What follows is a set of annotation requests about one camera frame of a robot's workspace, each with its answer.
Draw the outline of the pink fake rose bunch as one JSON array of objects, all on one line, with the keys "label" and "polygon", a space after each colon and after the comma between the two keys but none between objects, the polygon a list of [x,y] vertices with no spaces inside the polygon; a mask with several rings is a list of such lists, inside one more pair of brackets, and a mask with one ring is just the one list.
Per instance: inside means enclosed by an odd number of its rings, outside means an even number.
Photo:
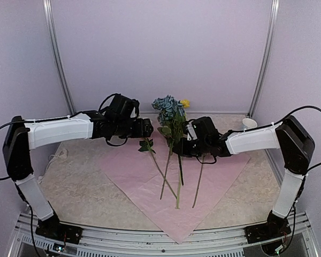
[{"label": "pink fake rose bunch", "polygon": [[152,158],[153,163],[156,166],[157,171],[160,173],[162,180],[164,177],[164,172],[161,170],[157,160],[156,160],[156,152],[154,151],[154,149],[152,148],[154,145],[154,141],[153,139],[149,139],[149,138],[143,138],[142,140],[139,141],[139,146],[140,148],[138,149],[139,152],[148,152]]}]

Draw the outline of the blue fake flower bunch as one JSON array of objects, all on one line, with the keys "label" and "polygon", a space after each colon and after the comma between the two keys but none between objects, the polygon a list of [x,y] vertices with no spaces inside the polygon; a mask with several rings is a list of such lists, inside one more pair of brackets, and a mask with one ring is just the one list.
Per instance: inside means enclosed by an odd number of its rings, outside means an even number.
[{"label": "blue fake flower bunch", "polygon": [[155,99],[151,106],[158,111],[157,120],[160,124],[158,131],[165,137],[172,155],[175,152],[175,146],[184,137],[186,122],[184,105],[173,96],[167,95],[164,98]]}]

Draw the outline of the yellow fake flower stem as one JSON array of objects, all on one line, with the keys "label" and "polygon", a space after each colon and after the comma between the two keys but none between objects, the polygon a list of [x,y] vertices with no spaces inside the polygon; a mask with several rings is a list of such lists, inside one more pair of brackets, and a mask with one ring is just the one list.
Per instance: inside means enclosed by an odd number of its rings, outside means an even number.
[{"label": "yellow fake flower stem", "polygon": [[[180,100],[180,103],[182,104],[182,107],[184,109],[190,107],[190,101],[187,99]],[[180,155],[178,155],[178,163],[179,163],[179,184],[178,184],[178,189],[177,189],[177,201],[176,201],[176,209],[180,209],[180,193],[181,193],[181,188],[184,185],[184,180],[183,180],[183,171],[182,171],[182,160]]]}]

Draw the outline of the pink wrapping paper sheet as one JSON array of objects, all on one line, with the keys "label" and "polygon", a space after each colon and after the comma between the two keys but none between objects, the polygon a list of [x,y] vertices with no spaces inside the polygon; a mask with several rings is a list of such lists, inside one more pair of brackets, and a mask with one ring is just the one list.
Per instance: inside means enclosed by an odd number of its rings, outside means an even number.
[{"label": "pink wrapping paper sheet", "polygon": [[[148,152],[139,152],[139,142],[129,141],[125,146],[105,154],[101,168],[105,175],[134,203],[147,218],[176,243],[181,244],[214,209],[249,162],[247,154],[219,158],[205,158],[202,165],[194,158],[183,158],[184,185],[180,193],[180,209],[176,199],[165,186],[160,199],[162,177]],[[163,137],[154,137],[156,160],[165,171],[169,148]],[[172,155],[167,180],[177,194],[179,166]]]}]

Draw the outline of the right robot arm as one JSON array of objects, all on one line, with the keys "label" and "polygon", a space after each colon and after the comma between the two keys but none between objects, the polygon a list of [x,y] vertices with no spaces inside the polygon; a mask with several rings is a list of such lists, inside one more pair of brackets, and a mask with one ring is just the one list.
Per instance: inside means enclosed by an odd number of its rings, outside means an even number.
[{"label": "right robot arm", "polygon": [[184,124],[184,137],[174,145],[174,153],[203,161],[203,156],[231,157],[259,150],[275,149],[284,160],[284,178],[273,208],[263,223],[263,233],[275,237],[288,228],[287,216],[300,197],[315,150],[315,142],[303,125],[290,112],[281,120],[243,131],[221,134],[210,117],[191,119]]}]

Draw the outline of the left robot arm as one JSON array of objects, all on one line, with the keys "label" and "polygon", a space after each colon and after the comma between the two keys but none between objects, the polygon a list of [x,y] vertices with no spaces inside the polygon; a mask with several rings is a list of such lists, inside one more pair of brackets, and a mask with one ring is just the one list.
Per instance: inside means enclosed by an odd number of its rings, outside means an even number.
[{"label": "left robot arm", "polygon": [[74,115],[49,119],[23,119],[15,116],[0,128],[8,128],[3,145],[7,179],[11,179],[32,209],[39,222],[39,229],[53,238],[64,233],[64,226],[42,193],[34,177],[30,151],[42,146],[76,139],[112,137],[127,141],[151,136],[154,128],[150,119],[140,118],[139,101],[114,93],[108,106],[98,110],[80,111]]}]

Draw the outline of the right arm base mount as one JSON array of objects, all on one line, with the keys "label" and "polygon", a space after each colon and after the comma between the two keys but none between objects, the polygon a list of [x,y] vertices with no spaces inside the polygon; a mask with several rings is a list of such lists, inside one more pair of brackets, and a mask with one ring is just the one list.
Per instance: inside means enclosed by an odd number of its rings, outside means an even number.
[{"label": "right arm base mount", "polygon": [[247,226],[244,229],[247,242],[249,244],[266,241],[278,237],[282,237],[285,234],[291,233],[291,228],[289,225],[284,225],[279,228],[274,223],[262,223],[258,225]]}]

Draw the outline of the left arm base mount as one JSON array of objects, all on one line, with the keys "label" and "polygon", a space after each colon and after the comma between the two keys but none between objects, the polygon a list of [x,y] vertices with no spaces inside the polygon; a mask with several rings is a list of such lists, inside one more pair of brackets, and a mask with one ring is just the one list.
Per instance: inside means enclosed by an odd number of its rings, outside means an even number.
[{"label": "left arm base mount", "polygon": [[56,225],[38,225],[35,233],[65,243],[79,244],[82,231],[81,227],[58,223]]}]

